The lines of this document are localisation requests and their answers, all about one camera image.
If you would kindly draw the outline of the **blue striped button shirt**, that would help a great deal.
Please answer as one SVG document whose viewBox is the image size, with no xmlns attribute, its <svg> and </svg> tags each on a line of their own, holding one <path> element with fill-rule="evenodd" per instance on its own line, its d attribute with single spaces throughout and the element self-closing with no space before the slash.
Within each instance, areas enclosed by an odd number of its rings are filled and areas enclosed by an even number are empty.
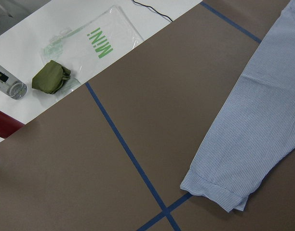
<svg viewBox="0 0 295 231">
<path fill-rule="evenodd" d="M 243 211 L 295 148 L 295 0 L 282 10 L 200 144 L 180 188 Z"/>
</svg>

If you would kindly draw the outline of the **clear plastic MINI bag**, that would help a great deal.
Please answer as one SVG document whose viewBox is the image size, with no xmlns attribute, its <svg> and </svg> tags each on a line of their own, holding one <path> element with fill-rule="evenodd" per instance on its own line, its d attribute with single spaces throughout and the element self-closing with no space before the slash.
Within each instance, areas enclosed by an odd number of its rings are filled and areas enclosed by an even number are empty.
<svg viewBox="0 0 295 231">
<path fill-rule="evenodd" d="M 45 65 L 54 60 L 68 68 L 68 81 L 75 78 L 84 84 L 142 42 L 121 7 L 114 5 L 88 23 L 54 36 L 41 50 L 41 58 Z"/>
</svg>

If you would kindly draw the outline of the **olive green fabric pouch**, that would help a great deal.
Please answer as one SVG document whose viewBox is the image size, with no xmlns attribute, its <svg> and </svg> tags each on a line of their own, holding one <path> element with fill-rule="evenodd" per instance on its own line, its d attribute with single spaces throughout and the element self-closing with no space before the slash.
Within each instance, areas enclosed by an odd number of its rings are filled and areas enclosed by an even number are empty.
<svg viewBox="0 0 295 231">
<path fill-rule="evenodd" d="M 71 71 L 50 60 L 32 79 L 32 88 L 47 94 L 55 94 L 70 79 Z"/>
</svg>

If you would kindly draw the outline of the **red cylinder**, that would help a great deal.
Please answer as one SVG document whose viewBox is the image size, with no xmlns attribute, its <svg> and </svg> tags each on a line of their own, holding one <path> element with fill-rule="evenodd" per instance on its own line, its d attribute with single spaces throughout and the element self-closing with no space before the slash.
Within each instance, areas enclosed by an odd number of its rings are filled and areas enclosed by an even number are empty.
<svg viewBox="0 0 295 231">
<path fill-rule="evenodd" d="M 7 138 L 24 126 L 20 121 L 0 111 L 0 137 Z"/>
</svg>

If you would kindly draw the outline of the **clear water bottle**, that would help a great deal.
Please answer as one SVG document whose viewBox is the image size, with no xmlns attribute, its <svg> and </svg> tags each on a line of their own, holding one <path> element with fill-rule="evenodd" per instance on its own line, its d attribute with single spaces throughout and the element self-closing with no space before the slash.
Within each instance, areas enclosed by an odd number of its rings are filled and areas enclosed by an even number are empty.
<svg viewBox="0 0 295 231">
<path fill-rule="evenodd" d="M 19 100 L 27 93 L 27 86 L 0 65 L 0 91 Z"/>
</svg>

